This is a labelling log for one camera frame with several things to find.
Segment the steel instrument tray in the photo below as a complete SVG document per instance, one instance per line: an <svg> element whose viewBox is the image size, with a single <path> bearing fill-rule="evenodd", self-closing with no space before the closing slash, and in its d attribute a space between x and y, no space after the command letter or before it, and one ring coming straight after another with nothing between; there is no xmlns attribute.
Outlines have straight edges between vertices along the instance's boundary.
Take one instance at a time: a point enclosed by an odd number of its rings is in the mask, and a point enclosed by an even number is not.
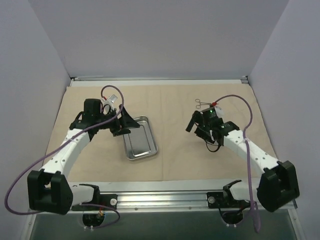
<svg viewBox="0 0 320 240"><path fill-rule="evenodd" d="M123 136L125 155L130 161L149 158L158 152L158 146L146 115L133 118L139 128L133 128Z"/></svg>

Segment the beige cloth wrap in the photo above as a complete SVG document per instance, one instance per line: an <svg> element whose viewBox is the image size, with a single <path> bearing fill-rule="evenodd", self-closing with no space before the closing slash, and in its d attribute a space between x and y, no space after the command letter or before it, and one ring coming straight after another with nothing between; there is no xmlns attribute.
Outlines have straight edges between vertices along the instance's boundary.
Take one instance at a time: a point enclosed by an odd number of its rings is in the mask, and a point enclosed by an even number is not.
<svg viewBox="0 0 320 240"><path fill-rule="evenodd" d="M55 150L85 99L122 92L132 117L147 116L158 147L152 157L128 160L123 138L99 131L73 165L70 182L136 182L208 179L246 179L247 164L226 147L216 150L186 127L196 109L196 99L218 101L225 122L234 122L267 154L275 152L252 88L241 83L200 85L138 85L69 87L62 99L48 150Z"/></svg>

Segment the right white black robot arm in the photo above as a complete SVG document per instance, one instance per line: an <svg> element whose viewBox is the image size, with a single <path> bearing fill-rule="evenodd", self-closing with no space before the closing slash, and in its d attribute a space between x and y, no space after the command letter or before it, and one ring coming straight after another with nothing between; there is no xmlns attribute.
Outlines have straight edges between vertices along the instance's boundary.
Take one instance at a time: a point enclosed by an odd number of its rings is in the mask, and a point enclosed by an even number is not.
<svg viewBox="0 0 320 240"><path fill-rule="evenodd" d="M249 161L259 176L258 184L235 180L223 187L222 200L227 206L240 201L259 202L269 212L297 199L300 196L297 172L290 161L282 162L267 154L251 140L244 137L243 131L233 122L224 122L218 117L214 107L203 111L196 110L186 127L206 143L226 147L241 159Z"/></svg>

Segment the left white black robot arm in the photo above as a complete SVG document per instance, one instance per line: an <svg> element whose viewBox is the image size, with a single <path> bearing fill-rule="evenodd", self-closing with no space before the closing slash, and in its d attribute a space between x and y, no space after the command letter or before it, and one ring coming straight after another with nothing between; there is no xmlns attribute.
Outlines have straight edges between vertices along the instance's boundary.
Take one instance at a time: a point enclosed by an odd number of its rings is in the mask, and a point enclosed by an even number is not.
<svg viewBox="0 0 320 240"><path fill-rule="evenodd" d="M114 137L129 134L140 125L128 114L124 105L104 113L102 101L88 98L83 111L70 124L67 135L55 155L40 170L27 176L28 201L31 210L65 215L77 205L90 210L100 206L97 185L69 184L68 175L82 150L100 130L110 130Z"/></svg>

